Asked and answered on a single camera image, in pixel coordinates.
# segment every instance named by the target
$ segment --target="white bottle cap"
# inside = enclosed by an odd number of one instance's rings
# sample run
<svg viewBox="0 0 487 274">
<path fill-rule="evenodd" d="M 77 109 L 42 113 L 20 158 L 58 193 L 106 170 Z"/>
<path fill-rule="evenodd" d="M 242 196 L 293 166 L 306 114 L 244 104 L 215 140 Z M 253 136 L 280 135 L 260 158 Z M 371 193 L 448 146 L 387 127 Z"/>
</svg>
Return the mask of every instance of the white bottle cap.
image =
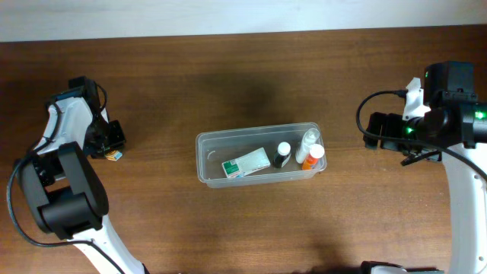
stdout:
<svg viewBox="0 0 487 274">
<path fill-rule="evenodd" d="M 277 147 L 277 152 L 282 156 L 288 155 L 290 151 L 291 151 L 291 146 L 287 142 L 282 142 Z"/>
<path fill-rule="evenodd" d="M 320 159 L 325 155 L 325 148 L 322 145 L 310 145 L 310 155 L 315 159 Z"/>
</svg>

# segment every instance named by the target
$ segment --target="black bottle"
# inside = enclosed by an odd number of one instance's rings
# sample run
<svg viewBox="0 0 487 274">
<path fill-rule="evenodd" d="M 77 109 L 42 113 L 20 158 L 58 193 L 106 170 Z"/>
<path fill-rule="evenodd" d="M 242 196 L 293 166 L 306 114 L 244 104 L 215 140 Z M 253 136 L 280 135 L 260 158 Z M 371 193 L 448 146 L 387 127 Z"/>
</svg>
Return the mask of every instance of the black bottle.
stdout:
<svg viewBox="0 0 487 274">
<path fill-rule="evenodd" d="M 287 142 L 282 142 L 277 147 L 272 165 L 277 168 L 284 167 L 288 163 L 290 157 L 291 146 Z"/>
</svg>

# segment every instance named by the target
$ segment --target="white wall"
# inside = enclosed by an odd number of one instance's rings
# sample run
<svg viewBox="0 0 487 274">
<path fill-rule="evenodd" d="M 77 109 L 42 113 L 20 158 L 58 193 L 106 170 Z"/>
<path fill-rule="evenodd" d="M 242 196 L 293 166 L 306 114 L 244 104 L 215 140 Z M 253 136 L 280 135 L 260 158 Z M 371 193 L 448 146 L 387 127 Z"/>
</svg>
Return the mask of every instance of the white wall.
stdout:
<svg viewBox="0 0 487 274">
<path fill-rule="evenodd" d="M 0 0 L 0 41 L 486 23 L 487 0 Z"/>
</svg>

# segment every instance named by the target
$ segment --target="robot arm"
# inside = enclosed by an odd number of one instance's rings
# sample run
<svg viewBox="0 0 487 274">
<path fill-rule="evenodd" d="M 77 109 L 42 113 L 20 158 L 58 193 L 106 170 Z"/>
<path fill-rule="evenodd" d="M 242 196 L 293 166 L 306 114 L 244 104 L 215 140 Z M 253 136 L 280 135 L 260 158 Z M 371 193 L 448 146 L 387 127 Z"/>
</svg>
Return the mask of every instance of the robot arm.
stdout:
<svg viewBox="0 0 487 274">
<path fill-rule="evenodd" d="M 55 233 L 60 240 L 73 244 L 91 242 L 74 245 L 99 272 L 120 273 L 119 267 L 127 274 L 148 273 L 113 229 L 107 193 L 87 159 L 88 155 L 105 158 L 123 147 L 123 131 L 118 121 L 109 121 L 94 81 L 76 78 L 69 87 L 47 104 L 49 121 L 36 147 L 41 149 L 36 149 L 18 173 L 27 204 L 43 232 Z M 69 186 L 46 189 L 64 179 Z"/>
<path fill-rule="evenodd" d="M 402 116 L 374 113 L 365 135 L 366 147 L 400 151 L 408 155 L 403 165 L 422 155 L 438 152 L 428 146 L 447 148 L 429 158 L 442 161 L 450 187 L 452 256 L 451 274 L 487 273 L 487 202 L 485 172 L 487 171 L 487 105 L 477 103 L 473 92 L 473 66 L 462 62 L 445 62 L 427 67 L 425 89 L 414 78 L 407 87 L 406 105 Z M 453 157 L 467 159 L 477 168 Z M 399 266 L 377 264 L 363 269 L 364 274 L 393 274 Z"/>
</svg>

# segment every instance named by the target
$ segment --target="small bottle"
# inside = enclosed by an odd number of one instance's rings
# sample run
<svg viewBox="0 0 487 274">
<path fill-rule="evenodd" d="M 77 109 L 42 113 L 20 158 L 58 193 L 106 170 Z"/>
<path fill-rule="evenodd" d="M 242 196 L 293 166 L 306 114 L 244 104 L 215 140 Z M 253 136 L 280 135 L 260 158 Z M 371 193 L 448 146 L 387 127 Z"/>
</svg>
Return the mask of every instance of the small bottle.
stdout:
<svg viewBox="0 0 487 274">
<path fill-rule="evenodd" d="M 287 142 L 282 142 L 278 145 L 277 151 L 274 154 L 274 161 L 272 165 L 277 168 L 284 167 L 291 157 L 291 146 Z"/>
<path fill-rule="evenodd" d="M 310 145 L 316 143 L 319 137 L 320 131 L 318 129 L 309 129 L 304 133 L 301 146 L 296 151 L 296 162 L 298 164 L 303 164 L 307 155 L 310 154 Z"/>
<path fill-rule="evenodd" d="M 310 145 L 310 154 L 303 163 L 303 170 L 312 170 L 317 162 L 325 155 L 325 148 L 322 145 Z"/>
</svg>

